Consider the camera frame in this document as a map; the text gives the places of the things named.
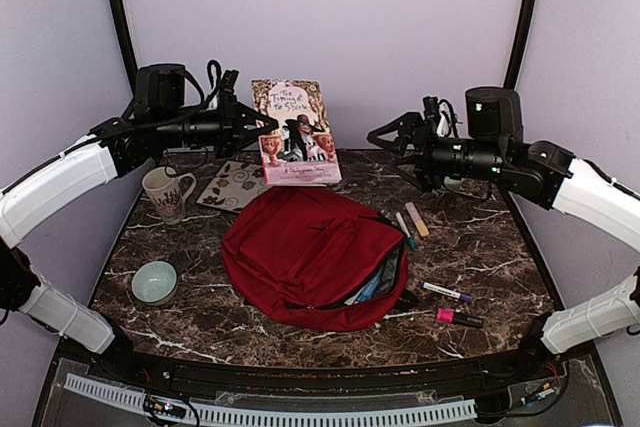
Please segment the pink illustrated small book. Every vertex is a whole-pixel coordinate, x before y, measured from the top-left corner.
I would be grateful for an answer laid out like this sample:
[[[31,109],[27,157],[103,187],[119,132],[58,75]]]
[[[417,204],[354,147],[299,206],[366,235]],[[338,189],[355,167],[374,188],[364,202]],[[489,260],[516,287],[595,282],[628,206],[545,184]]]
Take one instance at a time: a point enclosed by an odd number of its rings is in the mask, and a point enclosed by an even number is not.
[[[258,145],[269,186],[326,186],[342,180],[321,86],[313,80],[251,82],[254,108],[277,121]]]

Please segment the dog picture book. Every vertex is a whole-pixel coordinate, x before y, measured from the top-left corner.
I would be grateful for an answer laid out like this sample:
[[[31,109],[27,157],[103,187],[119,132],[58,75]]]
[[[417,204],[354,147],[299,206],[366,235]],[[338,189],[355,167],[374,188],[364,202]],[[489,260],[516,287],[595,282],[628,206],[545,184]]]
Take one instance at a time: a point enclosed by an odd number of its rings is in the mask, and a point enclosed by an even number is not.
[[[378,271],[371,276],[361,287],[358,287],[354,293],[350,294],[345,300],[345,305],[354,305],[357,303],[370,300],[376,293],[381,278],[383,276],[383,269],[379,268]]]

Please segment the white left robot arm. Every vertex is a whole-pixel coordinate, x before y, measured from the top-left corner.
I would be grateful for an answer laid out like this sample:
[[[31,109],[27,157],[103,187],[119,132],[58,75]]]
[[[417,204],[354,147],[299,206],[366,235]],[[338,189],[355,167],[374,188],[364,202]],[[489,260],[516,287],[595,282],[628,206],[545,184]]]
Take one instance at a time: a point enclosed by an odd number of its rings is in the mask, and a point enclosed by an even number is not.
[[[42,223],[85,194],[122,178],[174,148],[203,147],[229,157],[278,126],[276,119],[240,102],[238,73],[207,64],[208,92],[185,103],[198,83],[182,64],[162,63],[135,74],[133,98],[56,156],[1,190],[1,309],[19,312],[57,335],[102,356],[120,383],[141,374],[128,336],[113,322],[56,288],[32,266],[20,245]]]

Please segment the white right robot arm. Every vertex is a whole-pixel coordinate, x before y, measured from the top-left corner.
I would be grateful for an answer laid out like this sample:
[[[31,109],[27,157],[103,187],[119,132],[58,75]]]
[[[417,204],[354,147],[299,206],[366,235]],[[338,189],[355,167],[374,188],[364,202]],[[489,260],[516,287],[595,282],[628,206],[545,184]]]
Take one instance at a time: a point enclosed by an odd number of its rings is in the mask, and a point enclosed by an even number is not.
[[[527,142],[519,94],[509,88],[466,91],[468,134],[458,134],[447,101],[427,96],[408,112],[370,131],[372,145],[393,154],[398,174],[429,192],[447,178],[486,181],[546,211],[568,217],[632,249],[639,248],[639,195],[593,161],[546,140]],[[521,381],[581,344],[639,331],[639,274],[575,305],[535,318],[510,360]]]

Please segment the red student backpack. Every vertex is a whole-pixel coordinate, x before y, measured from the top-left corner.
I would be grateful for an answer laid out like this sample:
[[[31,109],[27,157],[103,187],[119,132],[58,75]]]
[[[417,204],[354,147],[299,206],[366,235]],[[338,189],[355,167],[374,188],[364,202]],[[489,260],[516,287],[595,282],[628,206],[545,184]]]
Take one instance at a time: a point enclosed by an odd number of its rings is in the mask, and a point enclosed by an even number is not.
[[[221,242],[234,289],[270,319],[315,331],[371,327],[409,277],[405,236],[370,207],[318,187],[273,187],[250,202]],[[379,268],[376,293],[344,300]]]

